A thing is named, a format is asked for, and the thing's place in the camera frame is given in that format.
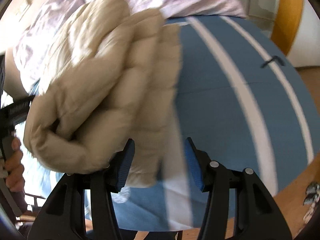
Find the person's left hand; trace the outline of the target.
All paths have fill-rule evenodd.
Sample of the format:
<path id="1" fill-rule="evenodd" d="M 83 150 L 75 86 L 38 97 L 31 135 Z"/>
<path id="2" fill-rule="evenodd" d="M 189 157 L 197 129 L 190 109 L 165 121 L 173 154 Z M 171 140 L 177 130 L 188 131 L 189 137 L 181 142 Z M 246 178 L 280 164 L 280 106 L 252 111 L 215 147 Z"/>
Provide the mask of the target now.
<path id="1" fill-rule="evenodd" d="M 21 142 L 15 137 L 11 143 L 13 154 L 5 162 L 4 168 L 9 172 L 5 183 L 11 192 L 23 192 L 25 179 L 23 178 L 24 166 L 21 163 L 23 152 L 20 149 Z"/>

